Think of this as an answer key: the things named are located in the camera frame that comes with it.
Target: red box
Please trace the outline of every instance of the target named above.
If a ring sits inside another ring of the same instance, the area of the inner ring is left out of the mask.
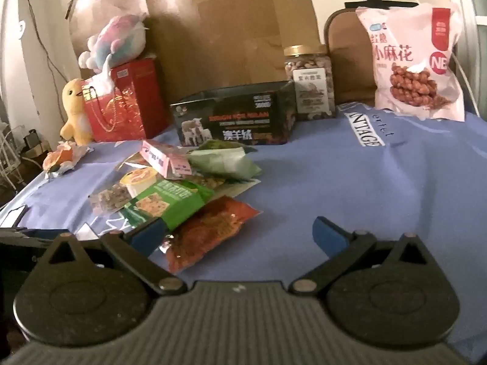
[[[115,83],[110,93],[100,74],[81,83],[95,141],[151,139],[170,125],[152,59],[112,68],[110,76]]]

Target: yellow plush toy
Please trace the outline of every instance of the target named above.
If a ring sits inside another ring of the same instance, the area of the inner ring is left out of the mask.
[[[62,90],[62,103],[68,121],[61,129],[61,137],[65,140],[73,137],[77,145],[88,145],[93,141],[93,133],[84,109],[81,81],[79,78],[69,81]]]

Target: clear snack bag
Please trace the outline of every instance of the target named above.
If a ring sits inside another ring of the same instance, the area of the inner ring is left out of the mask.
[[[462,31],[457,5],[358,8],[356,13],[372,43],[376,108],[463,122],[463,92],[449,68]]]

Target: pastel plush toy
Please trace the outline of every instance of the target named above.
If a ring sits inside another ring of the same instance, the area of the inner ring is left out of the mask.
[[[93,141],[93,133],[84,109],[81,81],[79,78],[69,81],[62,90],[62,103],[68,121],[61,129],[61,137],[65,140],[73,137],[77,145],[88,145]]]
[[[103,72],[106,80],[111,82],[110,69],[135,59],[144,48],[145,27],[140,17],[115,16],[99,34],[88,39],[89,51],[81,53],[78,64],[96,74]]]

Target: gold jar lid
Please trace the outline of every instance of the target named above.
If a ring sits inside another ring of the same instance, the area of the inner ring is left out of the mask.
[[[284,49],[285,56],[296,56],[296,55],[313,55],[315,53],[325,54],[328,52],[328,48],[324,44],[319,45],[293,45],[292,47],[287,47]]]

